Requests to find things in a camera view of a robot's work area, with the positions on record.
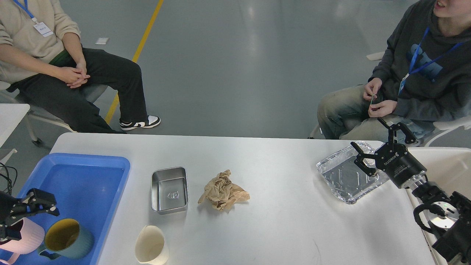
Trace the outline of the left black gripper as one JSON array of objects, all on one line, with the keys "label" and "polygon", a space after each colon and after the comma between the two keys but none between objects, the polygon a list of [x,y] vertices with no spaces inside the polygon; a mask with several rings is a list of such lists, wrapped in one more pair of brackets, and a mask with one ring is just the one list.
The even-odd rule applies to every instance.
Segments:
[{"label": "left black gripper", "polygon": [[14,198],[10,194],[0,192],[0,241],[1,244],[10,240],[21,240],[21,229],[24,218],[48,213],[59,216],[57,200],[52,193],[31,188],[25,198]]}]

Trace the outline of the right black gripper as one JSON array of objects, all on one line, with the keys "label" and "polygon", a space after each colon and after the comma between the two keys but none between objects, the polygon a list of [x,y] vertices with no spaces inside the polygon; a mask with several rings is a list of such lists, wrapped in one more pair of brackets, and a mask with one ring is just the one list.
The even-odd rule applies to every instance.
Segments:
[{"label": "right black gripper", "polygon": [[[355,157],[357,165],[367,176],[376,177],[377,171],[382,170],[397,186],[397,188],[409,188],[417,181],[423,181],[426,175],[426,167],[420,163],[403,144],[396,140],[397,131],[405,135],[405,144],[418,143],[417,137],[402,122],[387,125],[382,118],[377,120],[387,128],[387,142],[372,153],[364,153],[363,149],[356,142],[351,142],[351,146],[358,152]],[[376,167],[370,167],[364,159],[373,159]]]}]

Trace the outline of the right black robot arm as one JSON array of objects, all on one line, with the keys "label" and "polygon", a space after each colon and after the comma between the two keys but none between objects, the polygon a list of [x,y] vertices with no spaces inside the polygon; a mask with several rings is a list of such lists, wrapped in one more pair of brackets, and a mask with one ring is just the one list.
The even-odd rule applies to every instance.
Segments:
[{"label": "right black robot arm", "polygon": [[387,142],[373,154],[364,153],[357,143],[351,142],[358,152],[354,163],[367,175],[383,171],[397,188],[409,188],[419,200],[414,208],[414,220],[419,227],[436,237],[432,248],[449,263],[470,264],[470,200],[458,192],[451,196],[428,181],[426,167],[408,150],[407,144],[417,138],[402,122],[388,125],[378,121],[388,130]]}]

